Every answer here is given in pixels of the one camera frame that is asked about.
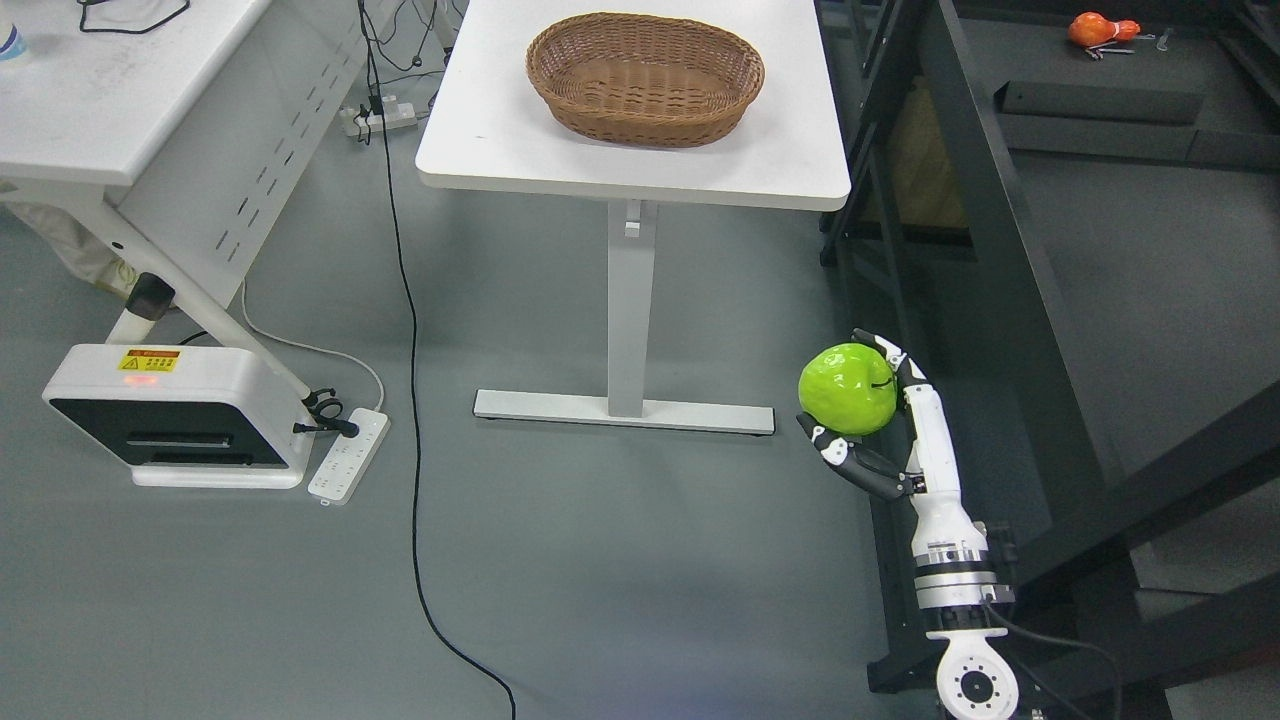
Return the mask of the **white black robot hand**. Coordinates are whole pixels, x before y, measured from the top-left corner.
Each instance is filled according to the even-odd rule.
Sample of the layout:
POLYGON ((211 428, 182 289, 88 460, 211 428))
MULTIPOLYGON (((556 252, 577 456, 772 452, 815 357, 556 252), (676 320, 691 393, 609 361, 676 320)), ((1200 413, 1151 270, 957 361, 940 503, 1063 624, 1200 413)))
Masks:
POLYGON ((797 420, 809 441, 826 465, 845 480, 879 498, 910 500, 918 515, 911 539, 915 556, 924 553, 928 544, 942 542, 986 550, 986 538, 963 506, 954 445, 940 393, 915 361, 892 341, 855 329, 849 342, 877 348, 893 370, 897 410, 908 410, 914 428, 908 464, 902 469, 895 468, 860 445, 859 439, 865 436, 833 432, 803 410, 797 420))

